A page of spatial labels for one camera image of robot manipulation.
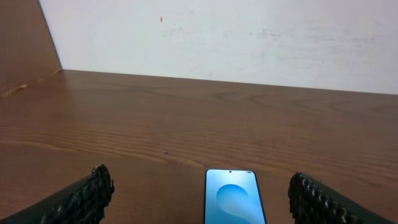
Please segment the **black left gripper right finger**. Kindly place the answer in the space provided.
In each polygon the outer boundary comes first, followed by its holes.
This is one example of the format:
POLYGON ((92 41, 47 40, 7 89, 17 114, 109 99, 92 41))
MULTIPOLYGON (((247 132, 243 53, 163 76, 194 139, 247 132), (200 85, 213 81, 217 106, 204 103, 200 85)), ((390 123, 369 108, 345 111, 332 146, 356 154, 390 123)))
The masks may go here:
POLYGON ((295 224, 393 224, 301 172, 290 179, 288 197, 295 224))

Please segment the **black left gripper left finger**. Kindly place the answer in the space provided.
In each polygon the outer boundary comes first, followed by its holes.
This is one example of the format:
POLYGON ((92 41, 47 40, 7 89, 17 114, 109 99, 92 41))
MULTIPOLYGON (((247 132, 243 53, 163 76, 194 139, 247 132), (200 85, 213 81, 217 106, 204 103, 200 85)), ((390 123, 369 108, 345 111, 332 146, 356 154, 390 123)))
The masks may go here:
POLYGON ((2 224, 92 223, 104 218, 114 193, 114 182, 105 165, 53 195, 1 220, 2 224))

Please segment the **blue Galaxy smartphone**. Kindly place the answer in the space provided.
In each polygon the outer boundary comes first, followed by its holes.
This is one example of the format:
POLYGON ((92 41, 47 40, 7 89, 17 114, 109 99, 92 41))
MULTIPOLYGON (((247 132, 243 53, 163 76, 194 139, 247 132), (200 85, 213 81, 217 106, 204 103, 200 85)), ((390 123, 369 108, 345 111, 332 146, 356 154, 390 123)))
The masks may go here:
POLYGON ((204 224, 266 224, 255 172, 208 169, 205 172, 204 224))

